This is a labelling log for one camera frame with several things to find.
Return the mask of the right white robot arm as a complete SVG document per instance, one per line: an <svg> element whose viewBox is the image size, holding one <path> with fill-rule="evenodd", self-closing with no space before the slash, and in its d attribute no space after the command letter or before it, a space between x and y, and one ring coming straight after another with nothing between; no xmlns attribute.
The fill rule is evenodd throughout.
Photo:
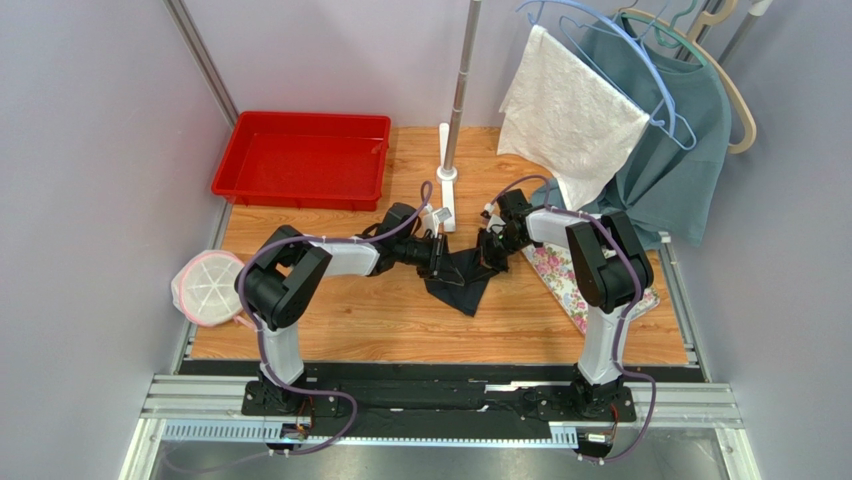
<svg viewBox="0 0 852 480"><path fill-rule="evenodd" d="M623 212L594 216L556 207L535 207L521 190L487 204L477 235L484 275L509 269L508 259L533 244L569 250L577 288L589 307L578 384L587 391L613 389L624 380L621 364L631 310L653 283L653 269Z"/></svg>

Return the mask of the black paper napkin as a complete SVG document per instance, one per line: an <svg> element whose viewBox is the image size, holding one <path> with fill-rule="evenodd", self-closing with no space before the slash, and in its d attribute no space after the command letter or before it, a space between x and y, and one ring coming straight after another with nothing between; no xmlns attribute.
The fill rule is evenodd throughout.
<svg viewBox="0 0 852 480"><path fill-rule="evenodd" d="M450 253L446 259L457 273L456 280L461 279L461 283L450 283L444 277L427 279L426 290L446 305L473 317L478 311L490 279L496 276L498 271L482 264L479 248Z"/></svg>

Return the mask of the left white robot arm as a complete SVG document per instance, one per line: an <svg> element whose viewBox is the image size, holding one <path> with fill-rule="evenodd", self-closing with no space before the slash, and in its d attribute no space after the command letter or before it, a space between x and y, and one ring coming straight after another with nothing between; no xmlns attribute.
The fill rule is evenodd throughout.
<svg viewBox="0 0 852 480"><path fill-rule="evenodd" d="M264 380L287 393L304 395L297 386L304 374L298 321L326 277L370 277L401 263L420 278L461 286L433 211L395 203L378 224L348 238L304 235L290 225L278 228L238 274L234 288L244 312L257 329L260 371Z"/></svg>

